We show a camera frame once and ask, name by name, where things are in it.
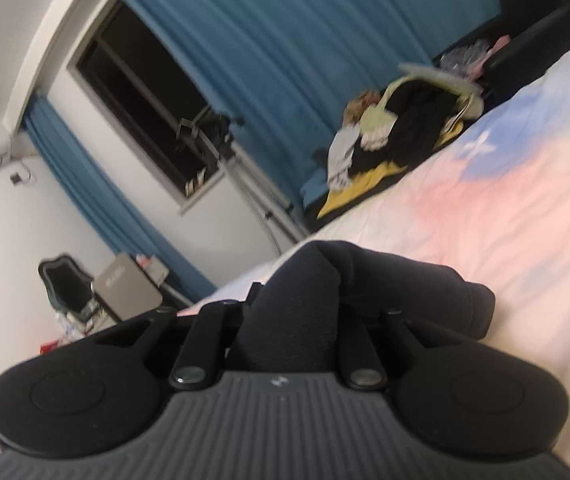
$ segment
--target window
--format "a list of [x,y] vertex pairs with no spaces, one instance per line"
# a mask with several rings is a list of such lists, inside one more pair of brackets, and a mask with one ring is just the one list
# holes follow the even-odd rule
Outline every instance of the window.
[[185,137],[207,102],[146,25],[119,2],[78,62],[78,70],[167,177],[190,196],[216,173],[216,161]]

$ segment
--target yellow cloth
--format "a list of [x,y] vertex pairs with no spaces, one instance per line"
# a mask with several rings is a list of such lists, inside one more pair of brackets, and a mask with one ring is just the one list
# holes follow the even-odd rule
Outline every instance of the yellow cloth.
[[450,128],[449,130],[443,130],[440,133],[440,135],[438,136],[438,140],[436,141],[436,144],[434,144],[434,150],[437,150],[439,147],[441,147],[446,142],[449,142],[451,139],[455,139],[457,136],[459,136],[462,133],[462,131],[463,131],[463,120],[459,119],[456,121],[453,128]]
[[386,176],[402,173],[407,166],[400,168],[393,162],[382,162],[373,170],[359,173],[352,179],[351,186],[341,191],[330,191],[327,201],[316,218],[322,218],[327,213],[348,204],[355,198],[375,187]]

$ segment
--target plastic bag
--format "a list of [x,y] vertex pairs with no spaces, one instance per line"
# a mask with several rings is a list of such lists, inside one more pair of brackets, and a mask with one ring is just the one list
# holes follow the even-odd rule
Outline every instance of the plastic bag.
[[440,57],[440,67],[461,77],[467,77],[470,70],[484,59],[490,47],[487,40],[477,40],[472,46],[457,46]]

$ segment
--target bed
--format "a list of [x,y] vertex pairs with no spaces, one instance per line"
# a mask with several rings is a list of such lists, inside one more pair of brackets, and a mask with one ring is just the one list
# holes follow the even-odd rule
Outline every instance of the bed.
[[[446,264],[497,297],[484,342],[554,373],[570,396],[570,52],[396,186],[312,238]],[[295,251],[207,301],[244,299]],[[556,446],[570,464],[570,416]]]

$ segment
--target chair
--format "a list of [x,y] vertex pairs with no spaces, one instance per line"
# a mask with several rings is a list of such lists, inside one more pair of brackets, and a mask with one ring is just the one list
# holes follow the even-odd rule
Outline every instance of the chair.
[[53,260],[42,260],[38,274],[45,284],[51,306],[65,315],[71,312],[81,322],[87,322],[94,311],[88,307],[94,297],[91,275],[82,270],[68,254]]
[[484,64],[479,83],[486,89],[486,109],[510,99],[542,76],[570,50],[570,0],[500,0],[501,12],[438,54],[479,39],[494,44],[509,34],[511,43]]

